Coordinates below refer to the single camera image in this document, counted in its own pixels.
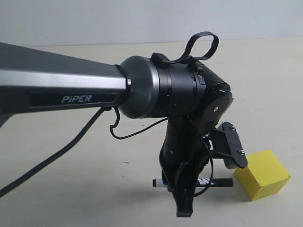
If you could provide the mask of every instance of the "white wall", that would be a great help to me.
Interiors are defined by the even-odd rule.
[[[302,0],[0,0],[0,42],[24,46],[303,35]]]

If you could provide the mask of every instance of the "yellow cube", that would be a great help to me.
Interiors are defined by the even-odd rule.
[[[236,168],[235,175],[251,201],[278,193],[290,179],[271,150],[249,155],[247,160],[248,167]]]

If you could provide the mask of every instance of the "wooden block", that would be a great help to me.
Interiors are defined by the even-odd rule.
[[[236,168],[235,175],[251,201],[278,193],[290,179],[271,150],[264,150],[247,157],[248,167]]]

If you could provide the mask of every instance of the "robotic arm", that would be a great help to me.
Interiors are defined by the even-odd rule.
[[[206,35],[214,38],[210,50],[191,56],[195,41]],[[90,107],[114,108],[117,116],[121,111],[133,119],[168,118],[159,156],[162,177],[153,186],[172,193],[177,217],[190,217],[194,197],[211,186],[232,186],[213,174],[198,178],[209,161],[213,166],[213,158],[223,159],[228,169],[248,164],[235,127],[216,127],[233,97],[230,86],[201,61],[218,44],[217,36],[201,32],[177,60],[153,53],[108,65],[0,43],[0,127],[14,114]],[[204,189],[195,193],[197,187]]]

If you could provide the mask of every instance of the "white table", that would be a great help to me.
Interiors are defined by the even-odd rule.
[[[194,55],[208,48],[199,42]],[[41,50],[116,64],[131,55],[177,58],[185,43],[44,47]],[[109,133],[105,113],[69,153],[0,200],[1,227],[302,226],[303,38],[221,41],[205,62],[235,97],[222,121],[236,125],[246,154],[271,149],[291,175],[276,195],[249,202],[239,183],[212,188],[194,200],[192,218],[176,218],[160,177],[166,123],[128,140]],[[67,144],[96,109],[21,114],[0,129],[0,186]],[[122,118],[126,135],[156,119]],[[203,176],[209,176],[209,167]],[[215,160],[215,177],[234,177]]]

